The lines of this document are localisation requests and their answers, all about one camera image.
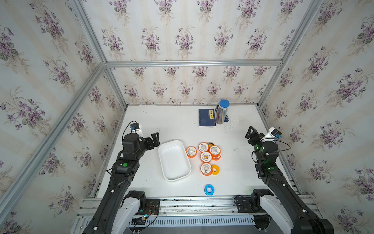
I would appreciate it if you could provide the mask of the orange sealing tape roll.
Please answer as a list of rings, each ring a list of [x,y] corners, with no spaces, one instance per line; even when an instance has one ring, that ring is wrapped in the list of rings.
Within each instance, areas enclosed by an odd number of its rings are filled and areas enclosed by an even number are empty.
[[[221,156],[222,156],[222,153],[219,153],[217,155],[212,155],[212,160],[218,161],[218,160],[220,160]]]
[[[203,153],[209,150],[209,145],[206,142],[201,142],[198,146],[198,150]]]
[[[200,167],[200,171],[203,175],[209,176],[212,174],[212,166],[209,163],[203,163]]]
[[[202,152],[200,155],[200,160],[202,163],[210,163],[212,160],[212,155],[209,152]]]
[[[194,158],[197,155],[197,149],[193,146],[190,146],[186,149],[188,158]]]
[[[221,149],[218,146],[214,145],[214,146],[210,147],[209,153],[211,155],[217,155],[217,154],[221,153]]]

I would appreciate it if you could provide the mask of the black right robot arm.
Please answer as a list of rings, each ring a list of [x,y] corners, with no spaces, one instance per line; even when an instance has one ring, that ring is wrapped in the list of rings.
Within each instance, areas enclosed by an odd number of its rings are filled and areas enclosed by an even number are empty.
[[[267,218],[259,216],[255,219],[259,230],[274,220],[285,234],[333,234],[335,231],[331,222],[320,218],[303,202],[277,166],[281,135],[274,127],[263,134],[249,126],[245,138],[254,148],[251,156],[258,178],[268,188],[255,189],[250,197],[235,196],[233,202],[238,212],[266,212]]]

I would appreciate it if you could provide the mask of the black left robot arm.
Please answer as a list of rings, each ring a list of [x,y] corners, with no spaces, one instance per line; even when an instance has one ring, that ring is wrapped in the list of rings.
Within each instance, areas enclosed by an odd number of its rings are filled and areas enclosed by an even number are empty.
[[[139,169],[140,159],[146,151],[160,145],[159,133],[143,138],[137,133],[129,133],[122,139],[123,150],[111,167],[108,188],[84,234],[110,234],[114,229],[115,218],[133,178]]]

